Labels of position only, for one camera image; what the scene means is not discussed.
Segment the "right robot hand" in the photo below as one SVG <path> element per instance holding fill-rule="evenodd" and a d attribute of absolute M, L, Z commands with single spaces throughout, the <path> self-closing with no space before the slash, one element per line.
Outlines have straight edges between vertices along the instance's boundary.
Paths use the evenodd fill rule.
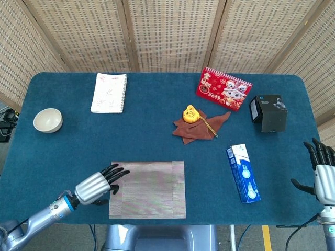
<path fill-rule="evenodd" d="M 300 191 L 316 197 L 324 206 L 334 206 L 334 149 L 312 138 L 314 145 L 304 142 L 310 155 L 314 171 L 314 186 L 305 186 L 296 179 L 291 178 L 291 183 Z"/>

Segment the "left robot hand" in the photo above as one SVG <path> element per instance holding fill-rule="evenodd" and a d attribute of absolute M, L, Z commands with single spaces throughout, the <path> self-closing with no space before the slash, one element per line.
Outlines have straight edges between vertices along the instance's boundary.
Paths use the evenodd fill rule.
<path fill-rule="evenodd" d="M 76 198 L 83 205 L 99 204 L 99 198 L 104 194 L 112 191 L 115 195 L 119 191 L 120 186 L 114 182 L 129 173 L 129 170 L 119 167 L 119 164 L 111 164 L 76 185 Z"/>

